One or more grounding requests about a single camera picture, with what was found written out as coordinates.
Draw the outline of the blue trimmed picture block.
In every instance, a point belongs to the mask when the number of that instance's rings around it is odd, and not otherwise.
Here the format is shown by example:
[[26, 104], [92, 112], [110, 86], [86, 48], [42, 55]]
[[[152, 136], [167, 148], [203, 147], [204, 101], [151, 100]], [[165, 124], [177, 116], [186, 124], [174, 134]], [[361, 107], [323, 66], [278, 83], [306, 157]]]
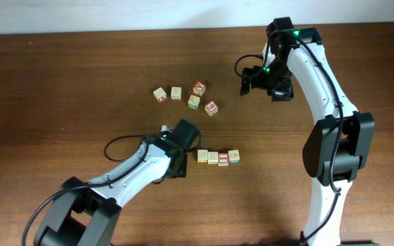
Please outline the blue trimmed picture block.
[[228, 151], [229, 163], [239, 163], [240, 162], [240, 155], [238, 150], [229, 150]]

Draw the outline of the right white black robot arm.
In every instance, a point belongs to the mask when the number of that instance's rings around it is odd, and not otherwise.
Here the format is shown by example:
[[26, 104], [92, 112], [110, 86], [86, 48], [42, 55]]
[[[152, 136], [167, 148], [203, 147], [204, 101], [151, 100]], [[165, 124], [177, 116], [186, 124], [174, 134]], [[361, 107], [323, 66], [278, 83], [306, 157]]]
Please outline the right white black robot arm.
[[322, 38], [314, 27], [296, 29], [289, 17], [274, 19], [266, 28], [267, 43], [260, 66], [244, 68], [240, 94], [265, 90], [272, 101], [294, 97], [297, 79], [310, 107], [314, 127], [302, 161], [311, 177], [308, 221], [300, 245], [340, 245], [345, 198], [364, 168], [375, 122], [347, 98], [327, 61]]

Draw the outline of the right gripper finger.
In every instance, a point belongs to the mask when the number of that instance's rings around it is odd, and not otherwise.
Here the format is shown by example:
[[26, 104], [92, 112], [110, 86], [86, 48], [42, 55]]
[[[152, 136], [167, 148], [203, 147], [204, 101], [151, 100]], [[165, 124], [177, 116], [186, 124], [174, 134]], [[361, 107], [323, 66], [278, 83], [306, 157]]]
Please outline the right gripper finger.
[[250, 92], [250, 78], [249, 76], [252, 74], [251, 68], [244, 68], [241, 72], [241, 89], [240, 95], [245, 96]]
[[272, 91], [272, 102], [290, 101], [292, 100], [292, 90], [282, 92], [278, 90]]

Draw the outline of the red letter I block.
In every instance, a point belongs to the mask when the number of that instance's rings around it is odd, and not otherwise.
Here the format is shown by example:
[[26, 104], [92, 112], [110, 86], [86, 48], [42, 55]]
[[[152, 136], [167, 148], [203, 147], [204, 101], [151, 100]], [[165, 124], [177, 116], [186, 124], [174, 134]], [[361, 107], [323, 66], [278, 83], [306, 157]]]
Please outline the red letter I block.
[[228, 153], [219, 153], [218, 154], [218, 165], [223, 167], [223, 166], [228, 166], [230, 163], [229, 161], [229, 155]]

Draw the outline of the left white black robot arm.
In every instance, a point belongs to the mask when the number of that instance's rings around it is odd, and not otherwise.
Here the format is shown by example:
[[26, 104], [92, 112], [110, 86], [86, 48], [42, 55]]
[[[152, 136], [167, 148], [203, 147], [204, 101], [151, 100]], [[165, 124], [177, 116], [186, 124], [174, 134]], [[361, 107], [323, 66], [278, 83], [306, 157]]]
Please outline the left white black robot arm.
[[145, 135], [130, 157], [111, 171], [83, 182], [72, 177], [34, 212], [45, 207], [34, 245], [110, 245], [122, 208], [145, 186], [167, 178], [184, 178], [187, 155], [201, 143], [200, 131], [180, 120], [173, 130]]

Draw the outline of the wooden number 3 block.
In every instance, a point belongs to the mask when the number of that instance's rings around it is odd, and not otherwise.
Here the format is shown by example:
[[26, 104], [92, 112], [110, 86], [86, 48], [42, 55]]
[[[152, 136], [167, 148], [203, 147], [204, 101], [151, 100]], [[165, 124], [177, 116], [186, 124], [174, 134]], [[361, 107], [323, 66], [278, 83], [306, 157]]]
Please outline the wooden number 3 block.
[[210, 165], [217, 165], [219, 160], [218, 152], [208, 152], [207, 163]]

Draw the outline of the yellow number 2 block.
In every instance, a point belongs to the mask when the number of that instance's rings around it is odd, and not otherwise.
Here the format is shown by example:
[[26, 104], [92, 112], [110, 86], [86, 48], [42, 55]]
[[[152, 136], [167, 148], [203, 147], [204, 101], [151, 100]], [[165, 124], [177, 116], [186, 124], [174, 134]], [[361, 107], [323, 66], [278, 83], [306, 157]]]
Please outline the yellow number 2 block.
[[199, 163], [207, 163], [208, 162], [208, 150], [199, 149], [197, 152], [197, 161]]

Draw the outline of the red number 6 block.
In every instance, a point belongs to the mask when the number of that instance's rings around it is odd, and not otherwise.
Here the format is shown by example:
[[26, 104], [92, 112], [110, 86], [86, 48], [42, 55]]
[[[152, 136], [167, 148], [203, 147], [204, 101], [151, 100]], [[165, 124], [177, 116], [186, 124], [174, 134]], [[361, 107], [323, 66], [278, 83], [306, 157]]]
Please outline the red number 6 block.
[[205, 111], [209, 116], [213, 116], [218, 112], [218, 105], [214, 101], [210, 101], [205, 105]]

